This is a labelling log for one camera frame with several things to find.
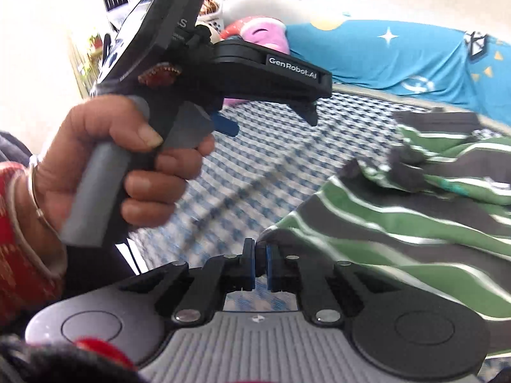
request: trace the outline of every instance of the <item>red fabric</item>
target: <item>red fabric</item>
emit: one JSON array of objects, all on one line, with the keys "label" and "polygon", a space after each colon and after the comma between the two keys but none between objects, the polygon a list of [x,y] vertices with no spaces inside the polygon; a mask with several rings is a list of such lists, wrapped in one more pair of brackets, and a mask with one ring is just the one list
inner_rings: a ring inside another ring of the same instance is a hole
[{"label": "red fabric", "polygon": [[258,17],[262,16],[250,16],[250,17],[244,17],[242,19],[236,20],[234,23],[229,24],[225,29],[223,29],[220,32],[220,38],[222,40],[225,40],[229,36],[240,34],[241,28],[248,23],[250,20],[254,20]]},{"label": "red fabric", "polygon": [[22,308],[33,308],[56,298],[62,282],[43,276],[16,244],[7,207],[7,186],[18,163],[0,163],[0,325],[12,320]]},{"label": "red fabric", "polygon": [[106,343],[103,340],[80,339],[75,342],[75,346],[83,350],[98,353],[99,355],[106,357],[115,363],[119,363],[121,366],[124,366],[127,369],[136,370],[135,365],[129,358],[127,358],[126,354],[124,354],[117,347],[114,347],[112,344]]}]

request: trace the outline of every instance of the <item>bracelet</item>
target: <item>bracelet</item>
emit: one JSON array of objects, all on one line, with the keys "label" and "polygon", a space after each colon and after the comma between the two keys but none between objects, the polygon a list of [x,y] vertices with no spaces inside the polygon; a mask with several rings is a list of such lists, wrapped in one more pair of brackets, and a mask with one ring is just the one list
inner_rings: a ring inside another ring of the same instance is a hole
[{"label": "bracelet", "polygon": [[53,228],[52,225],[48,222],[46,217],[44,217],[44,212],[42,208],[39,207],[39,204],[37,204],[37,198],[35,197],[35,174],[37,165],[39,164],[39,157],[37,156],[31,156],[30,162],[29,162],[29,174],[27,178],[28,188],[29,188],[29,196],[32,199],[32,204],[35,207],[35,214],[37,216],[37,219],[42,222],[43,225],[45,225],[48,229],[50,229],[53,234],[55,234],[57,237],[59,237],[59,234],[57,231]]}]

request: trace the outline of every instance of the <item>hand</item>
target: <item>hand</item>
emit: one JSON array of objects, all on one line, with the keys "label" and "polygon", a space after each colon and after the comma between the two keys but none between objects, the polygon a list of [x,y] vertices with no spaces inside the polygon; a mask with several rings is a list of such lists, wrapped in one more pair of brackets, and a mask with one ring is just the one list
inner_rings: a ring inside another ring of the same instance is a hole
[{"label": "hand", "polygon": [[[149,152],[163,142],[128,98],[101,96],[72,108],[35,175],[38,203],[55,230],[60,230],[71,212],[95,144],[108,138],[133,152]],[[136,227],[164,224],[184,194],[186,180],[199,176],[202,158],[214,147],[214,138],[209,135],[196,149],[162,151],[156,158],[155,171],[130,172],[124,182],[130,197],[121,205],[123,218]],[[16,185],[16,210],[27,242],[45,262],[61,244],[36,219],[26,180]]]}]

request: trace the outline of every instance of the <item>white star print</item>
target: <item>white star print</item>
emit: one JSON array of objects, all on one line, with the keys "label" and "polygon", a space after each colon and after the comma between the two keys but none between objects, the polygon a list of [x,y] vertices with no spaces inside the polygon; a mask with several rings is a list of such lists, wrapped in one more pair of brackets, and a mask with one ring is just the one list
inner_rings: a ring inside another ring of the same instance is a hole
[{"label": "white star print", "polygon": [[378,36],[378,37],[381,37],[382,39],[385,39],[385,41],[387,42],[387,46],[388,46],[388,45],[390,45],[390,41],[394,37],[399,37],[399,36],[396,36],[395,34],[392,34],[392,32],[390,31],[390,27],[387,27],[387,33],[382,34],[381,36]]}]

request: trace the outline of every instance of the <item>plush toy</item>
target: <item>plush toy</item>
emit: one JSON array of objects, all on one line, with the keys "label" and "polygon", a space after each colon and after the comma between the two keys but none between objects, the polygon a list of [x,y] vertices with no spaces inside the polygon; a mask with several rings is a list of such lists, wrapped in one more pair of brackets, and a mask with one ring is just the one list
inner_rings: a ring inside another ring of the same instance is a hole
[{"label": "plush toy", "polygon": [[[223,40],[241,38],[246,42],[268,47],[289,54],[286,26],[271,17],[245,17],[228,25],[220,33]],[[224,99],[224,105],[232,106],[244,102],[241,99]]]}]

